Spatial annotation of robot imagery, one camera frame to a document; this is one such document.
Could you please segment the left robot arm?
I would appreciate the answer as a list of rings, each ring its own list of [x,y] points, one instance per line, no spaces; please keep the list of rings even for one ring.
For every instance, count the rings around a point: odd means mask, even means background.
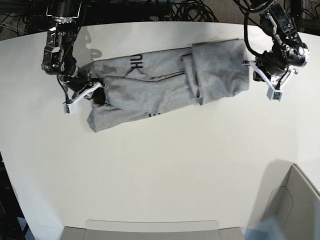
[[[274,0],[235,0],[234,3],[244,15],[244,42],[247,50],[255,56],[255,66],[263,72],[275,90],[280,90],[290,74],[296,74],[295,67],[304,67],[310,51],[301,40],[298,31],[279,3]],[[249,44],[249,22],[271,37],[270,51],[258,53]]]

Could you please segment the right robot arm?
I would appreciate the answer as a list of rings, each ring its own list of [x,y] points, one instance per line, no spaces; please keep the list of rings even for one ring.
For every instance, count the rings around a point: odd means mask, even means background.
[[[82,98],[104,103],[103,92],[98,88],[105,84],[78,67],[73,55],[74,43],[85,22],[86,12],[83,0],[50,0],[46,10],[48,27],[41,69],[56,76],[67,106]]]

